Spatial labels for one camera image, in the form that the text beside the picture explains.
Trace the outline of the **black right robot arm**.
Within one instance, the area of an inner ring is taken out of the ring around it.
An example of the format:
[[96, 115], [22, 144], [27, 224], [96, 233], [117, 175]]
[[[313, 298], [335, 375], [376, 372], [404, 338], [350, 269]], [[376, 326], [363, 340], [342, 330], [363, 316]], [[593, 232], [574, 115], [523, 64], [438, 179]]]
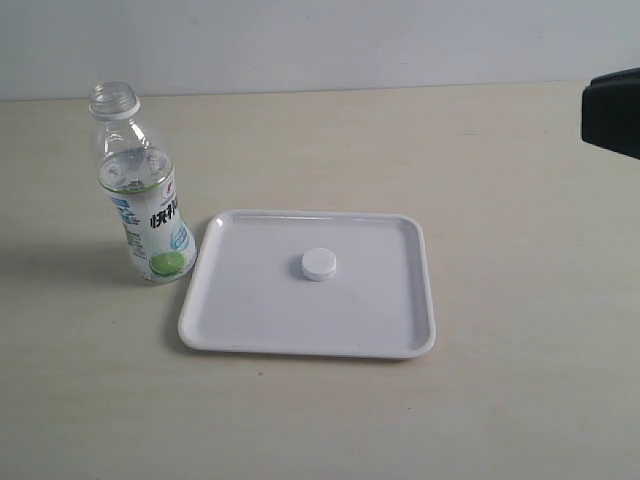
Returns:
[[639, 68], [596, 77], [584, 88], [581, 139], [639, 160]]

